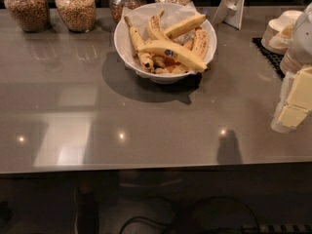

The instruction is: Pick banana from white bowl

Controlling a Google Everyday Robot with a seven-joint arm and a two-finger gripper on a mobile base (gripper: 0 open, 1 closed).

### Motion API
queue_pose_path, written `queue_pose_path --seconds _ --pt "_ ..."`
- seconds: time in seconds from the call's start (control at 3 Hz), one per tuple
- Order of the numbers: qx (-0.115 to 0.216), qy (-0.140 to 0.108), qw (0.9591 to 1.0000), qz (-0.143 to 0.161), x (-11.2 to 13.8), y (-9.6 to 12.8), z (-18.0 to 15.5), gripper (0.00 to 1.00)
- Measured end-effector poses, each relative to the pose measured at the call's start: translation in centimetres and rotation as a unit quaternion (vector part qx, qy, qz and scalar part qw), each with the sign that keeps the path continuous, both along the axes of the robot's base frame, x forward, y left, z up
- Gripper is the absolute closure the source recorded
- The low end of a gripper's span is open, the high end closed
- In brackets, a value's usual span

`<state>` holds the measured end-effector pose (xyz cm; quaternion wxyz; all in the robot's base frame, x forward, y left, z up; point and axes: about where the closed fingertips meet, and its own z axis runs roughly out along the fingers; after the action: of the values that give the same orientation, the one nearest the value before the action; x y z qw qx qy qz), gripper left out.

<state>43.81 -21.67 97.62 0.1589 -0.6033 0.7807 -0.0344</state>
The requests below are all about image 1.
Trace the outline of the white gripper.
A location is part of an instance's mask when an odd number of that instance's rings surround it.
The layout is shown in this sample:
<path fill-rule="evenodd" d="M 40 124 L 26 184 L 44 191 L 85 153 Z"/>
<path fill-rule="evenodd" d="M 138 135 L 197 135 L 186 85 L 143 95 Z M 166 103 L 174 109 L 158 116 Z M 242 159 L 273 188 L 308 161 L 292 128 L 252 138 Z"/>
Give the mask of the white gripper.
<path fill-rule="evenodd" d="M 295 76 L 288 72 L 283 79 L 280 101 L 274 112 L 271 129 L 282 134 L 293 131 L 312 110 L 312 67 L 306 66 Z"/>

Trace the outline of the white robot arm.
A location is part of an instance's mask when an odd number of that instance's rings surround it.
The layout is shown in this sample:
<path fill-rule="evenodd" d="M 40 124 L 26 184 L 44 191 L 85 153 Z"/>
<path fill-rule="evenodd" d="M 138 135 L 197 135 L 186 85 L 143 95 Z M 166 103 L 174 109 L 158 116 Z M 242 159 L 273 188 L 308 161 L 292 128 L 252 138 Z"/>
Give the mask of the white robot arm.
<path fill-rule="evenodd" d="M 312 112 L 312 4 L 298 17 L 291 30 L 273 38 L 287 48 L 280 69 L 285 74 L 271 128 L 279 133 L 294 131 Z"/>

